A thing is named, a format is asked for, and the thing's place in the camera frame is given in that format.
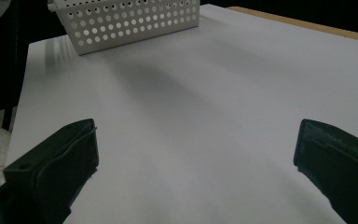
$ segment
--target white basket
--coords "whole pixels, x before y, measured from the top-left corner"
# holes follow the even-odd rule
[[[196,27],[200,0],[49,0],[77,54]]]

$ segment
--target perforated basket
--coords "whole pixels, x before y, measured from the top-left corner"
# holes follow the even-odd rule
[[[196,27],[200,0],[48,0],[77,54]]]

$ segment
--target white table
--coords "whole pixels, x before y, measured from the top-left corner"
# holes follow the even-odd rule
[[[358,41],[202,6],[200,27],[77,56],[29,48],[7,164],[96,122],[65,223],[343,223],[293,165],[302,119],[358,136]]]

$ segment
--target table edge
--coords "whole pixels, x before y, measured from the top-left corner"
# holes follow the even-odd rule
[[[317,23],[308,22],[308,21],[295,20],[295,19],[291,19],[291,18],[287,18],[287,17],[283,17],[283,16],[270,14],[267,12],[262,12],[262,11],[245,8],[245,7],[227,7],[227,8],[230,10],[238,11],[241,13],[246,13],[249,15],[261,17],[264,19],[272,20],[272,21],[280,21],[283,23],[292,24],[295,26],[300,26],[300,27],[308,28],[308,29],[315,30],[315,31],[325,32],[325,33],[332,34],[332,35],[340,35],[340,36],[344,36],[347,38],[352,38],[352,39],[358,40],[358,33],[353,32],[353,31],[342,30],[342,29],[338,29],[335,27],[325,26],[325,25],[321,25],[321,24],[317,24]]]

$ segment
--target wooden table edge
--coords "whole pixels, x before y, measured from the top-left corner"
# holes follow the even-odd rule
[[[352,39],[358,40],[358,33],[353,32],[353,31],[342,30],[342,29],[338,29],[338,28],[334,28],[334,27],[330,27],[330,26],[324,26],[321,24],[316,24],[316,23],[307,22],[307,21],[295,20],[295,19],[291,19],[291,18],[287,18],[287,17],[269,14],[269,13],[262,12],[262,11],[252,10],[252,9],[245,8],[245,7],[228,7],[228,9],[246,13],[246,14],[253,15],[253,16],[257,16],[257,17],[261,17],[261,18],[265,18],[265,19],[269,19],[272,21],[280,21],[280,22],[292,24],[295,26],[308,28],[308,29],[315,30],[315,31],[325,32],[325,33],[332,34],[332,35],[340,35],[340,36],[344,36],[347,38],[352,38]]]

